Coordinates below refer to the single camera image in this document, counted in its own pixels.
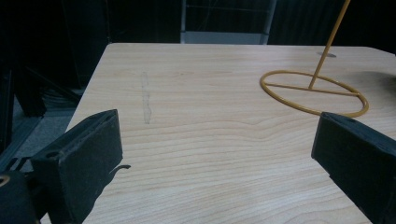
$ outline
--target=yellow wire stand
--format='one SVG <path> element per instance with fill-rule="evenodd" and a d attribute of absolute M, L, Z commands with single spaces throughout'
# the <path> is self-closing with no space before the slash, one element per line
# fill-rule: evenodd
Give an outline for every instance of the yellow wire stand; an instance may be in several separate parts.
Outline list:
<path fill-rule="evenodd" d="M 343 96 L 352 96 L 352 97 L 358 97 L 361 100 L 362 103 L 362 108 L 360 111 L 357 112 L 352 112 L 352 113 L 340 113 L 343 116 L 346 117 L 350 117 L 350 118 L 355 118 L 358 117 L 360 115 L 363 115 L 364 113 L 367 112 L 367 110 L 369 109 L 369 103 L 367 102 L 366 98 L 357 90 L 355 90 L 354 88 L 348 86 L 347 84 L 344 84 L 342 82 L 333 80 L 329 77 L 323 77 L 319 75 L 320 69 L 324 63 L 324 60 L 326 59 L 326 56 L 329 52 L 330 46 L 332 45 L 332 41 L 334 40 L 335 34 L 337 33 L 337 30 L 341 24 L 342 19 L 344 18 L 344 15 L 347 11 L 347 7 L 349 6 L 350 0 L 346 0 L 340 15 L 338 16 L 338 19 L 334 25 L 334 28 L 332 29 L 332 33 L 330 34 L 329 40 L 327 42 L 326 48 L 323 51 L 323 54 L 320 58 L 320 61 L 318 63 L 318 67 L 315 71 L 315 74 L 308 74 L 308 73 L 304 73 L 304 72 L 297 72 L 297 71 L 288 71 L 288 70 L 276 70 L 276 71 L 271 71 L 269 73 L 266 73 L 262 76 L 261 80 L 260 80 L 260 84 L 262 85 L 262 88 L 273 98 L 275 98 L 276 100 L 278 100 L 279 102 L 291 106 L 293 108 L 302 110 L 304 112 L 307 113 L 311 113 L 311 114 L 315 114 L 315 115 L 320 115 L 322 111 L 320 110 L 316 110 L 313 108 L 309 108 L 303 105 L 299 105 L 296 104 L 292 101 L 286 100 L 285 98 L 282 98 L 281 96 L 279 96 L 278 94 L 276 94 L 275 92 L 271 91 L 268 87 L 272 86 L 272 87 L 279 87 L 279 88 L 286 88 L 286 89 L 293 89 L 293 90 L 298 90 L 298 91 L 314 91 L 314 92 L 322 92 L 322 93 L 328 93 L 328 94 L 337 94 L 337 95 L 343 95 Z M 269 76 L 273 76 L 273 75 L 278 75 L 278 74 L 293 74 L 293 75 L 299 75 L 299 76 L 306 76 L 306 77 L 312 77 L 311 82 L 309 83 L 308 87 L 299 87 L 299 86 L 291 86 L 291 85 L 285 85 L 285 84 L 278 84 L 278 83 L 271 83 L 271 82 L 266 82 L 265 79 Z M 327 81 L 327 82 L 331 82 L 332 84 L 335 84 L 337 86 L 340 86 L 342 88 L 344 88 L 347 91 L 332 91 L 332 90 L 324 90 L 324 89 L 314 89 L 314 84 L 315 81 L 317 80 L 317 78 Z"/>

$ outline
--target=dark background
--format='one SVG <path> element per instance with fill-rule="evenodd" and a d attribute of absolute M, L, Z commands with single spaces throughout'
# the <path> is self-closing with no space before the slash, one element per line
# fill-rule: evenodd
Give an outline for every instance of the dark background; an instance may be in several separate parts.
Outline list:
<path fill-rule="evenodd" d="M 278 0 L 268 44 L 325 45 L 343 3 Z M 268 2 L 189 0 L 189 5 L 201 7 L 188 8 L 187 30 L 260 33 L 261 8 Z M 393 0 L 352 0 L 333 44 L 394 53 L 395 12 Z M 0 0 L 0 59 L 21 70 L 32 67 L 60 86 L 80 88 L 108 43 L 179 43 L 180 21 L 181 0 Z"/>

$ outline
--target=pencil mark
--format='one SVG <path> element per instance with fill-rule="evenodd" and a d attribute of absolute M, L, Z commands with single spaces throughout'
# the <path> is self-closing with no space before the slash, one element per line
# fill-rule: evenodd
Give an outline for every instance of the pencil mark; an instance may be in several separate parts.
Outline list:
<path fill-rule="evenodd" d="M 142 81 L 143 115 L 144 115 L 145 123 L 149 124 L 149 121 L 151 119 L 151 108 L 149 107 L 149 91 L 148 91 L 149 77 L 146 72 L 142 73 L 141 81 Z"/>

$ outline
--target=wood grain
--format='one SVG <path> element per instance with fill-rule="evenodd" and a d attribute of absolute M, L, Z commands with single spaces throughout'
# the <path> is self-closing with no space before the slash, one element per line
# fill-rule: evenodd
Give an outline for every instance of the wood grain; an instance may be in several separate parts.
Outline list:
<path fill-rule="evenodd" d="M 118 109 L 122 163 L 132 168 L 119 171 L 86 223 L 369 223 L 310 157 L 318 117 L 260 87 L 272 70 L 313 73 L 322 50 L 109 45 L 69 128 Z M 361 91 L 370 110 L 357 120 L 395 138 L 394 55 L 347 47 L 330 53 L 336 58 L 321 74 Z M 335 112 L 361 106 L 328 94 L 280 92 Z"/>

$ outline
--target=wooden table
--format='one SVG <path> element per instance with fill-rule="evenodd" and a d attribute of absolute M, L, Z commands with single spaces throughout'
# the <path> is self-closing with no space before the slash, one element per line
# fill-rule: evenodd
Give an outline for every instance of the wooden table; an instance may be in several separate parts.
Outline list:
<path fill-rule="evenodd" d="M 311 159 L 318 116 L 279 103 L 259 84 L 271 70 L 314 73 L 323 49 L 109 45 L 69 128 L 118 109 L 122 164 L 132 168 L 117 173 L 86 223 L 369 222 Z M 370 110 L 357 120 L 396 138 L 395 56 L 331 53 L 321 74 L 361 91 Z M 326 110 L 361 107 L 351 98 L 280 92 Z"/>

